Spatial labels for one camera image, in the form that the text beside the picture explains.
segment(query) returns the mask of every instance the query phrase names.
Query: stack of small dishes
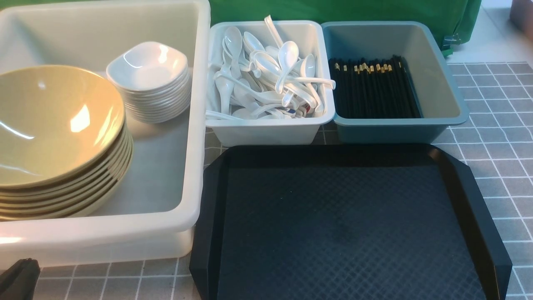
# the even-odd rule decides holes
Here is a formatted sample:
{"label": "stack of small dishes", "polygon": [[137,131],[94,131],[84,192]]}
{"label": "stack of small dishes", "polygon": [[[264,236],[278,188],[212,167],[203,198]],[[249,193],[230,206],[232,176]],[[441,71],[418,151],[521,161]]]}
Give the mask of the stack of small dishes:
{"label": "stack of small dishes", "polygon": [[89,71],[38,66],[0,75],[0,220],[86,216],[133,156],[124,104]]}
{"label": "stack of small dishes", "polygon": [[107,77],[123,97],[128,114],[143,123],[162,123],[190,105],[192,78],[187,57],[157,42],[144,42],[112,61]]}

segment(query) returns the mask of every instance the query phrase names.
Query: green bag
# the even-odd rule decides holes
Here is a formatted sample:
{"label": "green bag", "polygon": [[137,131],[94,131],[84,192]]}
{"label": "green bag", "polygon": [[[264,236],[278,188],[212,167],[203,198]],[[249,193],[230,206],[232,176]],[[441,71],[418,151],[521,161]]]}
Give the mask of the green bag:
{"label": "green bag", "polygon": [[211,25],[227,21],[274,20],[418,21],[431,30],[441,50],[470,40],[481,0],[209,0]]}

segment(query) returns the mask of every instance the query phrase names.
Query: white plastic container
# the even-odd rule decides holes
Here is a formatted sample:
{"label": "white plastic container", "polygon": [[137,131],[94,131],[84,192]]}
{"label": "white plastic container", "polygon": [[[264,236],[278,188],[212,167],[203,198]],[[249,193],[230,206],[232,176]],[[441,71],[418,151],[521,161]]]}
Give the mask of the white plastic container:
{"label": "white plastic container", "polygon": [[[300,57],[312,53],[317,60],[316,77],[330,79],[326,46],[322,28],[312,21],[274,22],[283,41],[294,41],[300,48]],[[222,64],[222,39],[224,31],[236,26],[241,33],[253,34],[263,46],[275,46],[266,24],[263,21],[225,22],[211,28],[209,37],[209,62]],[[207,104],[209,110],[220,111],[220,96],[213,76],[215,69],[210,67],[207,78]],[[313,142],[319,127],[331,121],[335,115],[335,104],[331,89],[320,85],[318,95],[324,102],[322,115],[291,120],[206,120],[216,137],[227,147],[237,145],[306,145]]]}
{"label": "white plastic container", "polygon": [[135,153],[113,199],[89,217],[0,223],[0,270],[27,257],[54,266],[190,251],[203,183],[210,21],[208,0],[59,3],[0,12],[0,73],[42,64],[102,73],[144,41],[178,49],[193,67],[190,111],[160,125],[128,119]]}

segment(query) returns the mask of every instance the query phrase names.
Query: black tray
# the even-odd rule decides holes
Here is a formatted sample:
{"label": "black tray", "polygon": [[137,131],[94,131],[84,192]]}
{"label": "black tray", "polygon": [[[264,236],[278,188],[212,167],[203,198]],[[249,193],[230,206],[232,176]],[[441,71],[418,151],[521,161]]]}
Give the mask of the black tray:
{"label": "black tray", "polygon": [[430,145],[246,146],[204,172],[203,300],[505,299],[470,168]]}

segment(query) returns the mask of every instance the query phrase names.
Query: gray tiled tablecloth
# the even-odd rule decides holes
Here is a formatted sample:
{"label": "gray tiled tablecloth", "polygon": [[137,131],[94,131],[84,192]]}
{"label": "gray tiled tablecloth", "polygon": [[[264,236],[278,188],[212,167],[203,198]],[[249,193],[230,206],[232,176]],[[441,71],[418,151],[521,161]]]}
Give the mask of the gray tiled tablecloth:
{"label": "gray tiled tablecloth", "polygon": [[[434,144],[468,164],[514,264],[507,299],[533,300],[533,69],[450,65],[471,115]],[[337,144],[335,124],[313,144]],[[206,134],[205,164],[224,147]],[[43,269],[35,300],[198,300],[188,257]]]}

